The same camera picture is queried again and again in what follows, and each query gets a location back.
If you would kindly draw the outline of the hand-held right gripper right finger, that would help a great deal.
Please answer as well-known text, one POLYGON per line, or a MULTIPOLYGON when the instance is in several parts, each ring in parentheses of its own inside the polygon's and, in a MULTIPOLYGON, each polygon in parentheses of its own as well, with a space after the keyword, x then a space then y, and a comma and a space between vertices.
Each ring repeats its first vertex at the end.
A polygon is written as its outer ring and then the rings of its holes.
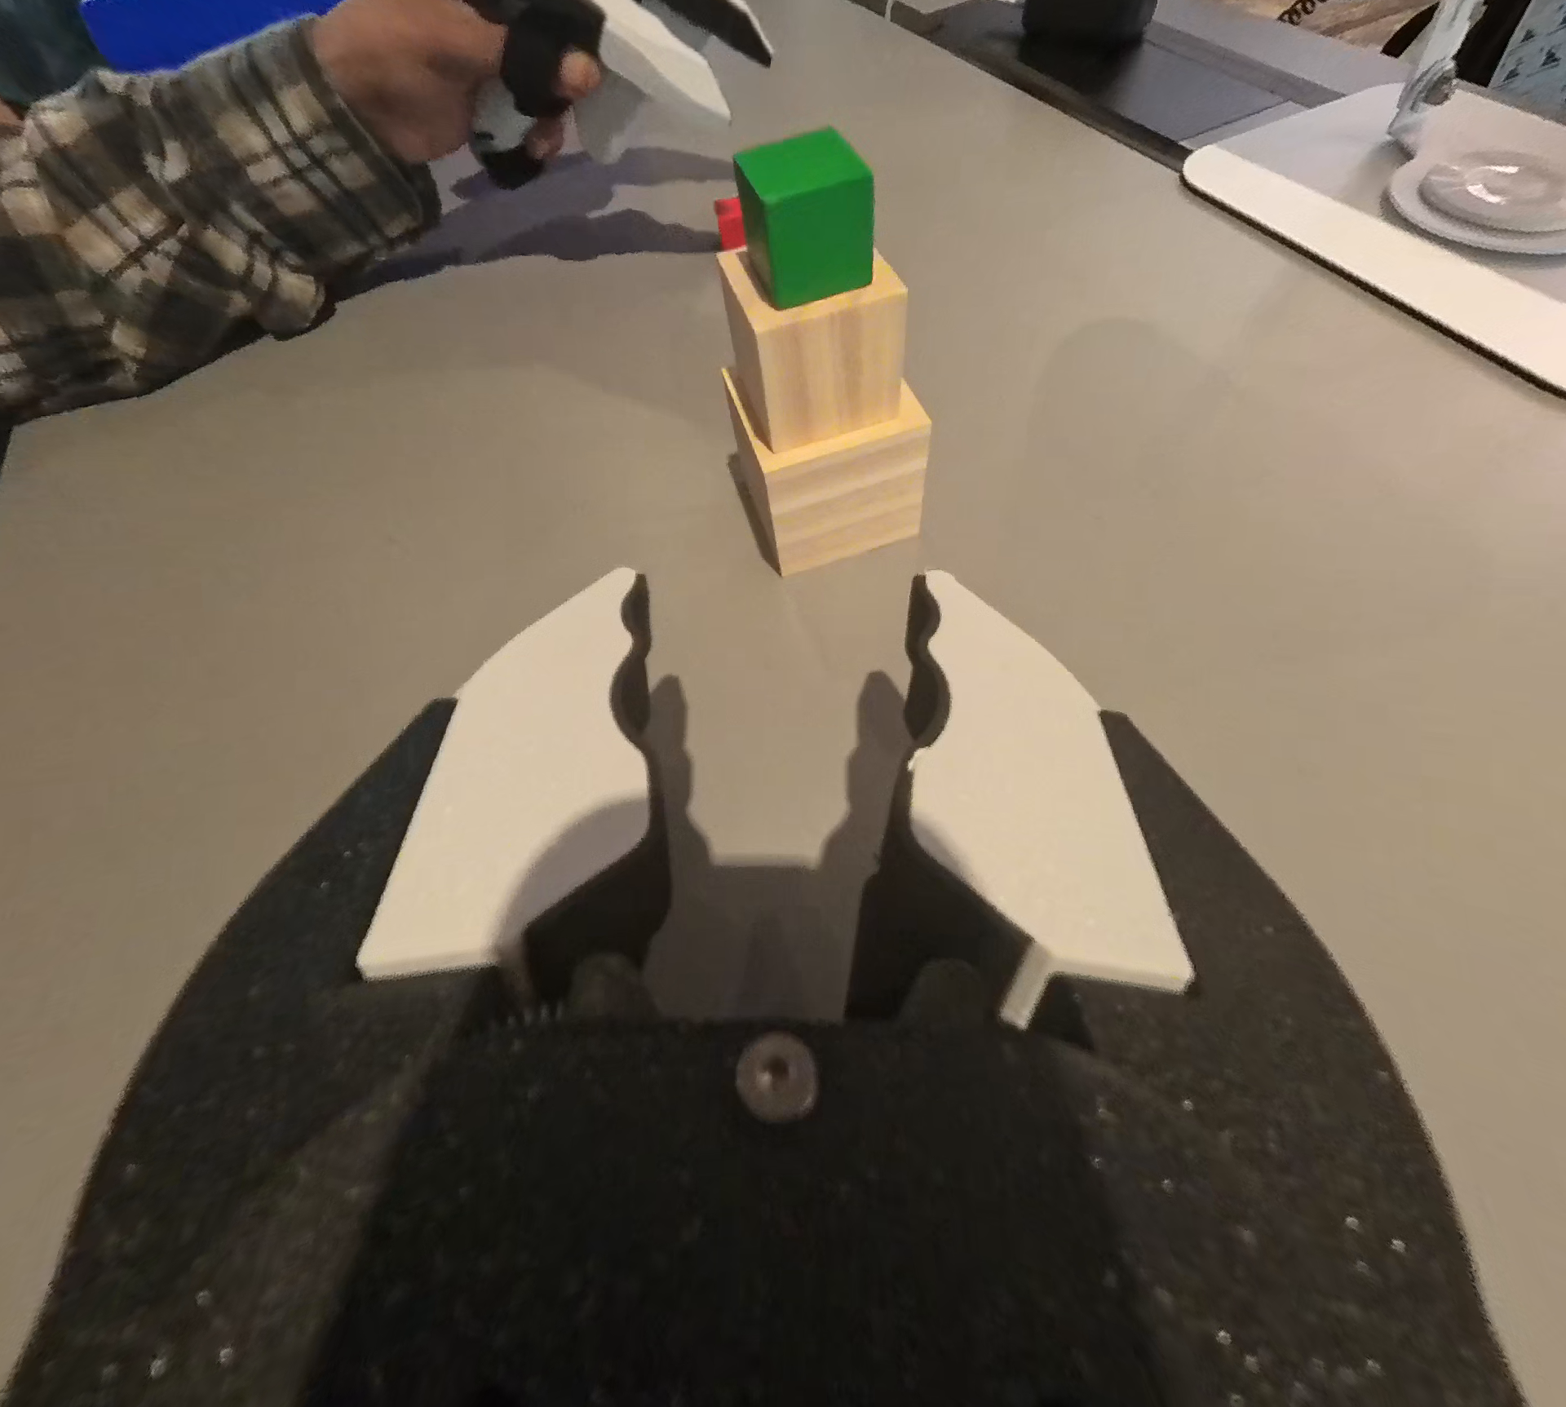
POLYGON ((1057 986, 1183 998, 1194 966, 1104 712, 948 570, 912 577, 907 759, 858 907, 846 1018, 892 1020, 929 965, 964 965, 1027 1030, 1057 986))

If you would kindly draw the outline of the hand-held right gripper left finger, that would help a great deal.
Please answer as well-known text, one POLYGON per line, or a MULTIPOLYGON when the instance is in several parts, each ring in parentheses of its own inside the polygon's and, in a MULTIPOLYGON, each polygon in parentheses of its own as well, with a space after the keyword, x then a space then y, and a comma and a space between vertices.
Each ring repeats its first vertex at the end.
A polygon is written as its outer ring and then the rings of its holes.
POLYGON ((649 645, 648 577, 616 566, 462 683, 357 952, 363 981, 499 969, 564 1001, 590 958, 646 969, 672 911, 649 645))

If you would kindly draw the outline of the green wooden cube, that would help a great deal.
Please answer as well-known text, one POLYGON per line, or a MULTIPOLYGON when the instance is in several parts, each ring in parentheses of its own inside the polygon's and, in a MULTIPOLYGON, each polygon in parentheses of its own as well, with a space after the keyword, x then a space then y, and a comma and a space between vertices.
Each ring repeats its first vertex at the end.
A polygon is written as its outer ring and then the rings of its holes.
POLYGON ((748 260, 775 309, 872 282, 872 171, 832 125, 732 158, 748 260))

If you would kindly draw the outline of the medium natural wooden cube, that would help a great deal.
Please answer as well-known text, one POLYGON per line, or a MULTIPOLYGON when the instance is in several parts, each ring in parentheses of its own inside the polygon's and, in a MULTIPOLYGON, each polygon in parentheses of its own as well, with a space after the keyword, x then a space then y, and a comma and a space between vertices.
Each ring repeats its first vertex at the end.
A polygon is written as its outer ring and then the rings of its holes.
POLYGON ((889 422, 902 407, 907 286, 880 250, 853 290, 777 309, 745 250, 718 254, 732 378, 756 437, 789 452, 889 422))

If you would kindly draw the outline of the large natural wooden cube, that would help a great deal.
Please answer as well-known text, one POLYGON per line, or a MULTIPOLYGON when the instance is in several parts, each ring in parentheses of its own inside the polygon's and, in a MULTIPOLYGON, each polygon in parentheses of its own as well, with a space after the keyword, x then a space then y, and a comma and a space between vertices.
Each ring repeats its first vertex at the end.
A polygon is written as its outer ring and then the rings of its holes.
POLYGON ((783 577, 861 555, 922 532, 932 422, 907 380, 892 417, 785 452, 755 430, 722 370, 736 476, 764 557, 783 577))

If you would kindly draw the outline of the person's left forearm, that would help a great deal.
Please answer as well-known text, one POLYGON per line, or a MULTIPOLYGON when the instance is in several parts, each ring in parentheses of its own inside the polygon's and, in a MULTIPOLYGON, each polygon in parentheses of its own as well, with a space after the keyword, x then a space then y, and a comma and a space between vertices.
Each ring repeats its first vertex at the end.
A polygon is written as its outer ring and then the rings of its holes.
POLYGON ((305 18, 156 71, 90 69, 2 136, 2 426, 143 398, 294 337, 439 217, 305 18))

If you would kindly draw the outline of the person's left hand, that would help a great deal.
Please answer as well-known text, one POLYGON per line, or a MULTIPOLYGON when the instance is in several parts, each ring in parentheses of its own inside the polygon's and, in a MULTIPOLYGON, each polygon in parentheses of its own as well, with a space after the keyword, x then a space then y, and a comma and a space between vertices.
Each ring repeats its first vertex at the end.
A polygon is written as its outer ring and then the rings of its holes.
POLYGON ((467 0, 343 0, 310 27, 323 76, 400 164, 469 144, 480 97, 500 76, 505 27, 467 0))

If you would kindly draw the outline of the white desk stand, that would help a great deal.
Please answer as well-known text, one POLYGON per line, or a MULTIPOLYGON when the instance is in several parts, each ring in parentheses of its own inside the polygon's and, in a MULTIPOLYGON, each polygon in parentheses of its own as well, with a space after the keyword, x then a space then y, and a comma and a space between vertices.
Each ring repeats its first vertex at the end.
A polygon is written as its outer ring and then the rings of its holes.
POLYGON ((1403 86, 1196 148, 1183 182, 1565 393, 1565 120, 1458 78, 1484 0, 1440 0, 1403 86))

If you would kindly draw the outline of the printed paper sign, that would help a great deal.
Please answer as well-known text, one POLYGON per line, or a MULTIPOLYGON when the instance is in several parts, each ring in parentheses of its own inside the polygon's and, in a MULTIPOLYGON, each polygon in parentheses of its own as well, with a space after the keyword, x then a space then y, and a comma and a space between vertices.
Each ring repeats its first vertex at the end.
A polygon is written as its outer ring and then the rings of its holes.
POLYGON ((1486 86, 1536 110, 1565 112, 1565 0, 1532 0, 1486 86))

